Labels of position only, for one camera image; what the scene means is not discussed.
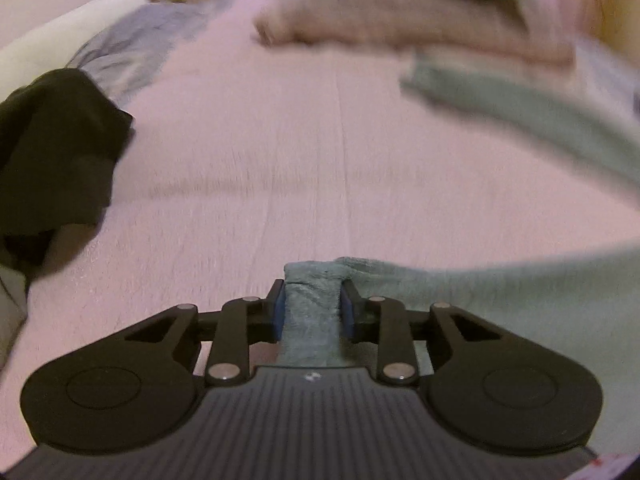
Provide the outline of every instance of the bed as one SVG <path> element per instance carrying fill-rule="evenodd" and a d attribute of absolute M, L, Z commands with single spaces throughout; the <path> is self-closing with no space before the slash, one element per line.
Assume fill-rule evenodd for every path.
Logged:
<path fill-rule="evenodd" d="M 0 380 L 0 470 L 33 446 L 18 400 L 40 365 L 174 304 L 263 296 L 287 262 L 469 269 L 640 238 L 637 199 L 615 180 L 402 92 L 411 55 L 265 49 L 252 24 L 264 3 L 226 0 L 151 85 L 117 94 L 135 136 L 103 223 L 63 228 L 31 285 Z M 614 107 L 618 63 L 585 44 L 581 88 Z"/>

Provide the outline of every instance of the white pillow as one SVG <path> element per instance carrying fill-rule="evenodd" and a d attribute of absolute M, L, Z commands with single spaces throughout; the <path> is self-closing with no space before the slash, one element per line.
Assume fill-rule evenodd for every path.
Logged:
<path fill-rule="evenodd" d="M 0 102 L 49 70 L 64 67 L 87 41 L 148 0 L 92 0 L 34 28 L 0 50 Z"/>

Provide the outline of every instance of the silver pin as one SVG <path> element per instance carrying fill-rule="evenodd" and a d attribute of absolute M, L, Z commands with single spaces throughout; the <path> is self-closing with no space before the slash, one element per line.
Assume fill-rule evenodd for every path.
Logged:
<path fill-rule="evenodd" d="M 210 366 L 209 370 L 207 370 L 207 373 L 214 379 L 228 381 L 229 379 L 238 377 L 240 368 L 233 363 L 218 363 L 216 365 Z"/>
<path fill-rule="evenodd" d="M 382 368 L 382 373 L 389 379 L 402 381 L 415 375 L 415 367 L 409 363 L 391 363 Z"/>

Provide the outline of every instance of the black cloth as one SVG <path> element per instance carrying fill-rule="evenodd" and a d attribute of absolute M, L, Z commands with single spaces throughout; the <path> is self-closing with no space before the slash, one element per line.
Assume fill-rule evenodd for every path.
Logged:
<path fill-rule="evenodd" d="M 73 68 L 0 104 L 0 240 L 15 261 L 37 265 L 56 229 L 100 221 L 132 120 Z"/>

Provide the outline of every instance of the brown pillow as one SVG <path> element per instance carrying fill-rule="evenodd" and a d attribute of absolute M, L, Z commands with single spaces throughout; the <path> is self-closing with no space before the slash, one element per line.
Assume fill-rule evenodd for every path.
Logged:
<path fill-rule="evenodd" d="M 574 60 L 574 45 L 537 0 L 273 0 L 255 19 L 262 42 L 393 47 L 457 44 L 536 62 Z"/>

